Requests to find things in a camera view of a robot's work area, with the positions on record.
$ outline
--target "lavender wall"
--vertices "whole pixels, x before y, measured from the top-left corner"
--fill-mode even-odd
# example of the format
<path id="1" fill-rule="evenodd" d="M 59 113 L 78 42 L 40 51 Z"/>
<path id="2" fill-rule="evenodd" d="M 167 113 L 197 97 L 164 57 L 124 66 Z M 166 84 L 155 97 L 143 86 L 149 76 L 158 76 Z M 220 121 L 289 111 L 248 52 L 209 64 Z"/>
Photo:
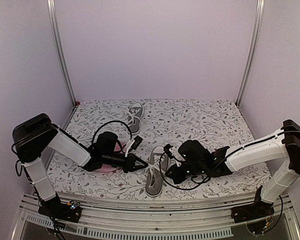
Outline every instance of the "lavender wall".
<path id="1" fill-rule="evenodd" d="M 13 128 L 40 113 L 62 124 L 70 109 L 46 1 L 0 0 L 0 240 L 30 189 L 15 172 Z"/>
<path id="2" fill-rule="evenodd" d="M 300 125 L 300 0 L 266 1 L 241 112 L 257 138 L 286 119 Z M 270 171 L 281 163 L 269 162 Z M 289 195 L 300 223 L 300 178 Z"/>
<path id="3" fill-rule="evenodd" d="M 257 1 L 55 1 L 79 100 L 234 100 Z"/>

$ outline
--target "black mount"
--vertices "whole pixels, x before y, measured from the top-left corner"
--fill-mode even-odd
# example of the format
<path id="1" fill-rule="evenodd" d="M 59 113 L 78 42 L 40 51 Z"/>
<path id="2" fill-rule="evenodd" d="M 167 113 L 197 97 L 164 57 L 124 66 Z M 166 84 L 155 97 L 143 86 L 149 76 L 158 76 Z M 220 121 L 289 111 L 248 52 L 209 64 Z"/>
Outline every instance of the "black mount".
<path id="1" fill-rule="evenodd" d="M 261 189 L 262 186 L 257 189 L 253 203 L 231 209 L 231 217 L 235 223 L 259 219 L 275 213 L 273 203 L 265 203 L 261 200 Z"/>
<path id="2" fill-rule="evenodd" d="M 289 154 L 290 164 L 289 169 L 294 170 L 297 174 L 300 174 L 300 126 L 292 120 L 286 120 L 283 122 L 285 148 Z"/>
<path id="3" fill-rule="evenodd" d="M 170 158 L 173 158 L 170 152 L 172 146 L 167 145 L 164 151 Z M 212 178 L 218 178 L 232 174 L 227 165 L 223 162 L 217 169 L 212 171 L 226 156 L 227 149 L 225 146 L 210 153 L 197 140 L 187 140 L 178 149 L 179 154 L 185 159 L 181 166 L 172 165 L 165 175 L 173 180 L 174 184 L 180 184 L 187 178 L 206 174 Z"/>
<path id="4" fill-rule="evenodd" d="M 48 201 L 41 201 L 38 213 L 60 220 L 78 223 L 81 217 L 81 207 L 73 203 L 61 203 L 60 198 L 56 195 Z"/>

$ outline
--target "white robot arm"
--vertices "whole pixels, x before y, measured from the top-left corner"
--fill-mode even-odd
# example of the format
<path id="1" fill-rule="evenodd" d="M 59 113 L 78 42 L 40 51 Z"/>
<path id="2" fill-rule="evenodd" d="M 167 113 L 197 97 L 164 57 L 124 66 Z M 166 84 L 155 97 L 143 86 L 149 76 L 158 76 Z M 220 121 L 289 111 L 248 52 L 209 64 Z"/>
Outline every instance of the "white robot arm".
<path id="1" fill-rule="evenodd" d="M 300 126 L 292 120 L 284 121 L 282 128 L 265 137 L 240 146 L 222 147 L 212 153 L 197 140 L 184 142 L 177 153 L 169 152 L 170 148 L 166 146 L 165 152 L 171 158 L 185 160 L 171 166 L 165 173 L 175 184 L 202 174 L 217 178 L 250 165 L 284 159 L 270 181 L 259 187 L 253 204 L 232 209 L 235 222 L 265 217 L 269 212 L 273 214 L 273 203 L 300 177 Z"/>
<path id="2" fill-rule="evenodd" d="M 86 148 L 51 123 L 50 118 L 44 113 L 15 127 L 12 137 L 14 144 L 11 149 L 19 157 L 28 181 L 41 200 L 39 213 L 67 221 L 78 222 L 81 209 L 75 203 L 61 203 L 41 160 L 41 153 L 45 148 L 59 152 L 86 171 L 100 169 L 103 164 L 120 167 L 125 173 L 148 166 L 145 161 L 130 153 L 130 150 L 136 149 L 141 143 L 142 138 L 139 136 L 128 142 L 126 153 L 115 152 L 116 144 L 121 145 L 118 136 L 107 131 L 101 133 L 97 141 Z"/>

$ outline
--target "cable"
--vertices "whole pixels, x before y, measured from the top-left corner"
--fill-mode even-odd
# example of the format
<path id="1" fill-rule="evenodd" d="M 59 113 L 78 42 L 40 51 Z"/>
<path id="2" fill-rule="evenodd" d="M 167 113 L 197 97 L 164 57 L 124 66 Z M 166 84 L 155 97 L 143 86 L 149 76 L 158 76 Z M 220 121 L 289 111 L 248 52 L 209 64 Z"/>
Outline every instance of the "cable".
<path id="1" fill-rule="evenodd" d="M 197 181 L 194 180 L 196 177 L 198 177 L 198 176 L 192 176 L 192 177 L 191 177 L 191 181 L 192 181 L 193 183 L 195 183 L 195 184 L 201 184 L 200 182 L 197 182 Z"/>
<path id="2" fill-rule="evenodd" d="M 290 134 L 290 133 L 300 134 L 300 131 L 282 131 L 282 132 L 278 133 L 278 136 L 280 136 L 282 134 Z"/>
<path id="3" fill-rule="evenodd" d="M 112 121 L 108 121 L 108 122 L 102 124 L 102 125 L 94 132 L 93 137 L 92 137 L 91 144 L 94 143 L 95 138 L 96 138 L 96 135 L 97 135 L 97 133 L 100 131 L 100 129 L 102 129 L 104 126 L 106 126 L 106 125 L 108 125 L 108 124 L 112 124 L 112 123 L 120 123 L 120 124 L 123 124 L 123 125 L 126 127 L 126 129 L 128 130 L 129 134 L 130 134 L 130 139 L 132 139 L 132 132 L 131 132 L 129 126 L 128 126 L 125 122 L 120 121 L 120 120 L 112 120 Z"/>
<path id="4" fill-rule="evenodd" d="M 194 190 L 194 189 L 198 188 L 201 184 L 207 183 L 207 182 L 208 182 L 208 181 L 204 182 L 204 181 L 206 180 L 206 178 L 207 178 L 207 177 L 206 177 L 204 180 L 202 180 L 202 181 L 200 182 L 200 184 L 198 184 L 197 186 L 191 187 L 191 188 L 182 188 L 182 187 L 177 187 L 177 186 L 172 185 L 170 182 L 168 182 L 168 181 L 166 180 L 166 178 L 165 178 L 165 176 L 164 176 L 164 174 L 163 174 L 163 172 L 162 172 L 162 169 L 161 169 L 161 160 L 162 160 L 162 157 L 163 157 L 164 154 L 166 154 L 166 153 L 165 153 L 165 152 L 162 153 L 161 156 L 160 156 L 160 159 L 159 159 L 159 170 L 160 170 L 160 174 L 161 174 L 161 177 L 162 177 L 163 181 L 164 181 L 166 184 L 168 184 L 170 187 L 172 187 L 172 188 L 174 188 L 174 189 L 178 189 L 178 190 L 183 190 L 183 191 L 191 191 L 191 190 Z"/>
<path id="5" fill-rule="evenodd" d="M 122 146 L 122 144 L 121 144 L 121 142 L 120 142 L 119 140 L 117 140 L 116 143 L 118 144 L 120 150 L 114 151 L 114 152 L 115 152 L 115 153 L 123 153 L 123 154 L 125 154 L 126 152 L 124 151 L 124 148 L 126 147 L 127 144 L 125 143 L 125 144 Z"/>
<path id="6" fill-rule="evenodd" d="M 284 211 L 284 201 L 282 200 L 282 197 L 280 195 L 279 195 L 279 198 L 280 198 L 280 201 L 281 201 L 281 211 L 280 211 L 280 215 L 278 217 L 278 220 L 275 222 L 275 224 L 272 226 L 272 228 L 267 228 L 263 232 L 262 232 L 263 229 L 261 229 L 259 231 L 259 233 L 255 233 L 254 235 L 263 235 L 265 233 L 268 233 L 268 232 L 270 232 L 271 230 L 273 230 L 278 225 L 278 223 L 279 223 L 279 221 L 281 219 L 281 216 L 283 214 L 283 211 Z"/>
<path id="7" fill-rule="evenodd" d="M 16 162 L 15 162 L 15 172 L 17 174 L 18 177 L 21 177 L 21 174 L 22 174 L 22 169 L 24 168 L 24 166 L 21 164 L 21 168 L 20 168 L 20 171 L 18 170 L 18 163 L 21 163 L 21 160 L 18 159 Z"/>
<path id="8" fill-rule="evenodd" d="M 260 143 L 266 142 L 268 140 L 274 139 L 275 137 L 276 137 L 276 135 L 272 135 L 270 137 L 267 137 L 265 139 L 261 139 L 259 141 L 253 141 L 253 142 L 248 143 L 247 145 L 244 145 L 242 148 L 245 149 L 245 148 L 250 147 L 252 145 L 260 144 Z"/>

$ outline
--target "floral tablecloth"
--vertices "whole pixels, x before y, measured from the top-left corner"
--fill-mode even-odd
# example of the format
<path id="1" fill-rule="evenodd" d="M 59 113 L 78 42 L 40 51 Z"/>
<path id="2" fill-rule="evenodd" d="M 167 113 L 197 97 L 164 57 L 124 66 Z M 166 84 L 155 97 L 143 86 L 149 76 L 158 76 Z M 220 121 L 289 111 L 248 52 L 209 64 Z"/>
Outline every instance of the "floral tablecloth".
<path id="1" fill-rule="evenodd" d="M 180 146 L 184 141 L 198 140 L 209 151 L 223 146 L 236 146 L 251 141 L 252 134 L 233 101 L 189 99 L 94 100 L 82 101 L 66 131 L 80 143 L 89 146 L 94 131 L 111 120 L 127 121 L 125 111 L 139 102 L 144 108 L 140 133 L 143 142 L 134 154 L 147 161 L 157 145 Z M 127 130 L 113 123 L 103 131 L 118 135 L 121 142 L 129 140 Z M 143 170 L 123 173 L 87 172 L 70 159 L 55 153 L 48 167 L 48 176 L 56 191 L 97 198 L 126 200 L 207 199 L 254 192 L 266 183 L 270 172 L 265 163 L 243 168 L 232 175 L 212 178 L 195 190 L 181 191 L 164 183 L 162 192 L 153 198 L 145 193 Z M 180 187 L 191 188 L 187 180 Z"/>

